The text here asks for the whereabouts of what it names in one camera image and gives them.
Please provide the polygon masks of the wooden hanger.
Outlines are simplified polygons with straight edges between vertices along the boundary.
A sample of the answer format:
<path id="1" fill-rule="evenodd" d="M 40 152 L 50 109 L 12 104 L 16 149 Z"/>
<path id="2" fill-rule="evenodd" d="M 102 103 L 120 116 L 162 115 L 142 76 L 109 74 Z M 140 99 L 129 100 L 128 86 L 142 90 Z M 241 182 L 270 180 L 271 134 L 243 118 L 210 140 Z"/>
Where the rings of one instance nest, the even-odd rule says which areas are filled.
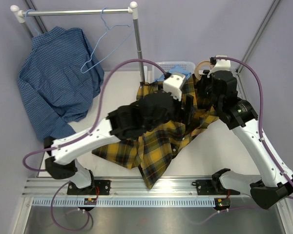
<path id="1" fill-rule="evenodd" d="M 204 60 L 196 65 L 194 75 L 198 80 L 200 80 L 202 78 L 203 71 L 211 70 L 213 67 L 214 65 L 212 65 L 209 60 Z"/>

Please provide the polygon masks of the light blue shirt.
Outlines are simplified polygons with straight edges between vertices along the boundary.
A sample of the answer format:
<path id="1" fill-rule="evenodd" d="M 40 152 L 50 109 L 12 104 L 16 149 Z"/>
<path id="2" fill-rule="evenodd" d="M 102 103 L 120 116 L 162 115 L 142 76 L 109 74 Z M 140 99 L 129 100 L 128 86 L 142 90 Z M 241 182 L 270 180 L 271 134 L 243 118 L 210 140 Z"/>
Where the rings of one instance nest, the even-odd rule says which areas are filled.
<path id="1" fill-rule="evenodd" d="M 181 68 L 180 66 L 174 66 L 173 68 L 171 68 L 170 70 L 167 71 L 168 73 L 180 73 L 186 76 L 186 79 L 189 79 L 190 76 L 193 74 L 191 72 L 185 71 L 183 68 Z"/>

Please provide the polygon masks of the yellow plaid shirt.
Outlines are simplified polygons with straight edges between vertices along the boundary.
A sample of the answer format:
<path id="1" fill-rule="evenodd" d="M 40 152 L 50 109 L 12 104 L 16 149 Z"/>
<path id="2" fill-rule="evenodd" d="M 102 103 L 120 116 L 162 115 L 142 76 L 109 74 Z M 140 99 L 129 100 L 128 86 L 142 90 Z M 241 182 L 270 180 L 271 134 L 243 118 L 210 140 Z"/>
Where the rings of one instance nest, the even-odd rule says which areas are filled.
<path id="1" fill-rule="evenodd" d="M 138 168 L 146 187 L 151 189 L 178 153 L 218 120 L 212 106 L 197 106 L 198 81 L 191 75 L 183 86 L 184 95 L 194 97 L 190 125 L 169 121 L 138 139 L 109 144 L 92 150 L 92 154 L 127 169 Z"/>

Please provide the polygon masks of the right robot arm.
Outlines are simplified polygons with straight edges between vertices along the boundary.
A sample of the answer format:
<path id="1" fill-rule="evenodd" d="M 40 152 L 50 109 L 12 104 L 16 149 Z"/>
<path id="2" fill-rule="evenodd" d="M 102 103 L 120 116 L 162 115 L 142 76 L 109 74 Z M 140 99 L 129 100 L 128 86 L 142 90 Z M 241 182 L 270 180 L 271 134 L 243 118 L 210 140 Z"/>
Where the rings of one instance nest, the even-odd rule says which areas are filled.
<path id="1" fill-rule="evenodd" d="M 238 97 L 237 79 L 230 71 L 204 70 L 197 83 L 198 95 L 211 98 L 219 119 L 238 137 L 254 161 L 259 175 L 243 175 L 224 168 L 212 175 L 211 188 L 250 196 L 269 209 L 293 193 L 293 171 L 280 158 L 259 124 L 252 105 Z"/>

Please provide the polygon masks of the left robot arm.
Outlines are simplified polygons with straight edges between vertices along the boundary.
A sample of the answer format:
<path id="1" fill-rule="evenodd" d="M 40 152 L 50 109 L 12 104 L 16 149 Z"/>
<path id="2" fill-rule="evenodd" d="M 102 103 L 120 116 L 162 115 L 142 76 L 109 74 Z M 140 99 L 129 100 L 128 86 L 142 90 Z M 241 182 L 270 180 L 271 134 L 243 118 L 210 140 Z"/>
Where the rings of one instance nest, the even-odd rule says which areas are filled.
<path id="1" fill-rule="evenodd" d="M 158 91 L 110 112 L 95 127 L 54 140 L 44 161 L 46 171 L 53 179 L 69 179 L 83 194 L 91 194 L 95 189 L 93 173 L 77 158 L 108 144 L 138 138 L 170 120 L 188 124 L 194 98 L 186 95 L 184 100 L 183 104 L 171 93 Z"/>

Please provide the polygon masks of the blue checkered shirt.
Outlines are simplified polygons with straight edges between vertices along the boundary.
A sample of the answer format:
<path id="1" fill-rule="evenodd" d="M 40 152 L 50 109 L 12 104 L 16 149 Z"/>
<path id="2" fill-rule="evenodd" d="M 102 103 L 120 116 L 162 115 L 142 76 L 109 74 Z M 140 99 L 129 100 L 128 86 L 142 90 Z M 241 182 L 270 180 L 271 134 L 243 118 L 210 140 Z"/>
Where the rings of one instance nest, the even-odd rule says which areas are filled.
<path id="1" fill-rule="evenodd" d="M 104 75 L 82 29 L 57 26 L 34 37 L 18 85 L 38 140 L 74 134 L 69 123 L 86 117 Z"/>

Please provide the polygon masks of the white plastic basket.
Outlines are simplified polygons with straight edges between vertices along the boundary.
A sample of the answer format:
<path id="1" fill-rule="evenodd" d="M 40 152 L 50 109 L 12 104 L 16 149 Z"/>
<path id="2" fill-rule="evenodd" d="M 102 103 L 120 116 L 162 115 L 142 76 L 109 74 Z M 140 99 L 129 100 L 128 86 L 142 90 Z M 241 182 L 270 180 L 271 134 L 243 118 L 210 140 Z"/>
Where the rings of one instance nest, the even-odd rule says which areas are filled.
<path id="1" fill-rule="evenodd" d="M 180 66 L 185 71 L 194 73 L 196 65 L 189 61 L 162 61 L 156 62 L 161 68 L 163 68 L 166 72 L 173 68 L 174 66 Z"/>

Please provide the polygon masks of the white clothes rack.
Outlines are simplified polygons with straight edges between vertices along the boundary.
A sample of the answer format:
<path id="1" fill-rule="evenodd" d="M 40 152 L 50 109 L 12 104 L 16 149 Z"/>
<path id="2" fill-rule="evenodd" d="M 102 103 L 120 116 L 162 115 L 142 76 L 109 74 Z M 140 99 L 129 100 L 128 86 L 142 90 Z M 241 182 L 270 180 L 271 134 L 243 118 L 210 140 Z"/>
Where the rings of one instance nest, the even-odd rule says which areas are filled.
<path id="1" fill-rule="evenodd" d="M 135 34 L 135 41 L 137 47 L 138 59 L 143 58 L 140 30 L 139 30 L 139 21 L 138 21 L 138 4 L 135 1 L 132 1 L 127 8 L 120 9 L 93 9 L 93 10 L 48 10 L 48 11 L 39 11 L 30 9 L 27 11 L 21 10 L 16 5 L 10 6 L 10 11 L 14 14 L 15 18 L 20 24 L 26 23 L 25 17 L 43 17 L 43 16 L 70 16 L 70 15 L 103 15 L 103 14 L 131 14 L 133 20 L 133 28 Z"/>

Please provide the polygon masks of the aluminium frame post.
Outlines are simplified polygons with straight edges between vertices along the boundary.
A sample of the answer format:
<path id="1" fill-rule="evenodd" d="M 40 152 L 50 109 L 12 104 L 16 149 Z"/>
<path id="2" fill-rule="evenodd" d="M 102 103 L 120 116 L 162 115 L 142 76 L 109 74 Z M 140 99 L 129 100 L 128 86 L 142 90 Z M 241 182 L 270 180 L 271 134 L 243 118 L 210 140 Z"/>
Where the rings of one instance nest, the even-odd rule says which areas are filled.
<path id="1" fill-rule="evenodd" d="M 249 59 L 251 58 L 253 52 L 255 51 L 259 41 L 261 40 L 264 32 L 268 28 L 269 23 L 271 22 L 273 16 L 275 15 L 278 7 L 280 6 L 282 0 L 273 0 L 272 3 L 270 4 L 265 16 L 261 20 L 261 23 L 253 36 L 246 52 L 244 53 L 242 57 L 242 62 L 247 63 Z"/>

